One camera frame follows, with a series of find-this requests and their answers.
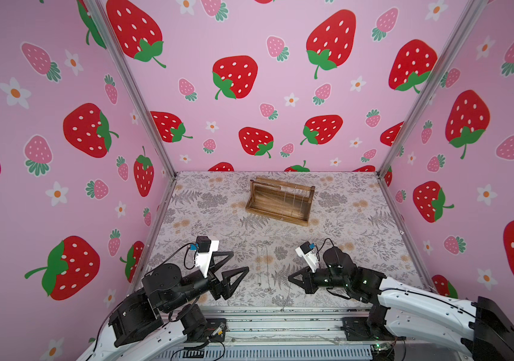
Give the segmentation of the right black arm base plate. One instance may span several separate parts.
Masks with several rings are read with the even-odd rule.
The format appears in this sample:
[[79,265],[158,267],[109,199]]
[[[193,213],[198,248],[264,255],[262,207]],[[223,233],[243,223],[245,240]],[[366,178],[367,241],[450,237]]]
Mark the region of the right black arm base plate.
[[386,322],[370,320],[367,317],[344,317],[340,328],[347,341],[406,341],[404,336],[394,335],[386,327]]

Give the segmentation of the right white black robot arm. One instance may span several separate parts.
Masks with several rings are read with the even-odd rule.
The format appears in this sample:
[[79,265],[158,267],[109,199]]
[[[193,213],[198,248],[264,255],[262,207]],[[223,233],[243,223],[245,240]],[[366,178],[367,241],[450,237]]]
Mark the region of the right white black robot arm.
[[474,360],[514,360],[514,325],[496,302],[455,299],[411,287],[385,274],[356,266],[338,247],[318,254],[304,242],[296,248],[307,266],[289,281],[307,294],[331,295],[371,305],[368,338],[416,338]]

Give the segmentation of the wooden jewelry display stand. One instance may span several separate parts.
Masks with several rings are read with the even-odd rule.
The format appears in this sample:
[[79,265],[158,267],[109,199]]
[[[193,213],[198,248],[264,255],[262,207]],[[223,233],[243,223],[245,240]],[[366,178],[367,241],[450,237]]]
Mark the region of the wooden jewelry display stand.
[[315,187],[256,177],[250,180],[249,213],[303,227],[309,225]]

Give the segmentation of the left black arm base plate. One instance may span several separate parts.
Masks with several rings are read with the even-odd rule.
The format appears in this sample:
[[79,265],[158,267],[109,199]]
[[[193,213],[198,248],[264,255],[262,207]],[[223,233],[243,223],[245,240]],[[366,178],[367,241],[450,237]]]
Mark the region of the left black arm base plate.
[[202,321],[190,320],[182,322],[186,343],[203,343],[205,341],[225,341],[227,331],[226,318],[209,318]]

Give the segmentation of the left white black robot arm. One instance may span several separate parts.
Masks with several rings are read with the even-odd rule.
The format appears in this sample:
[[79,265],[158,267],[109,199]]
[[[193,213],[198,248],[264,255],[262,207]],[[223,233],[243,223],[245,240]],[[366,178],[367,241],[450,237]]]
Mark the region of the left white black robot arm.
[[202,254],[198,270],[183,275],[163,263],[142,279],[142,288],[112,312],[80,360],[152,360],[166,350],[198,351],[225,343],[227,320],[206,318],[198,302],[205,293],[230,299],[249,267],[222,271],[231,251]]

